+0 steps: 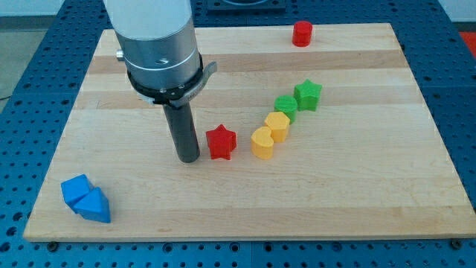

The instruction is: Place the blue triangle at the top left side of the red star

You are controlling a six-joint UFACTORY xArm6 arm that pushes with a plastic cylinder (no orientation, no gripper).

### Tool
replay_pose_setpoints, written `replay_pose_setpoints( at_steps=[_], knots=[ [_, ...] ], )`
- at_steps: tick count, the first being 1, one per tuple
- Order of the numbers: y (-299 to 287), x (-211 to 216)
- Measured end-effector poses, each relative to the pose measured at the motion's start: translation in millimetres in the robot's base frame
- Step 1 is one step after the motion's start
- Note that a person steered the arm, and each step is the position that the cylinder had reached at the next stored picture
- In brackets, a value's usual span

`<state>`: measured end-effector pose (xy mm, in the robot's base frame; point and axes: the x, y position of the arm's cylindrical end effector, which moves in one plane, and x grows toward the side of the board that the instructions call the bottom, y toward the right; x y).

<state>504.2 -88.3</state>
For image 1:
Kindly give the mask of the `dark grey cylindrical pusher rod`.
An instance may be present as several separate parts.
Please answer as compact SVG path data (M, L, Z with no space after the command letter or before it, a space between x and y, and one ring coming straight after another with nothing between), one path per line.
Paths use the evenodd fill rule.
M180 107L164 105L164 114L179 160L184 163L196 161L200 149L190 104Z

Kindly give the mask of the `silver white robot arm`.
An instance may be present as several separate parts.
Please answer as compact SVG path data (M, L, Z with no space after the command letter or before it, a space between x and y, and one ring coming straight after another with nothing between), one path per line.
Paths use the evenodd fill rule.
M190 102L216 72L199 52L189 0L104 0L134 90L159 104L178 158L194 162L200 155Z

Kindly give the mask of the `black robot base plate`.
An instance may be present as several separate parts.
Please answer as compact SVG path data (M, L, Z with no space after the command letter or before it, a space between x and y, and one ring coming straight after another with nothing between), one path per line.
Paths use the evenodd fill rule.
M208 11L283 11L287 0L206 0Z

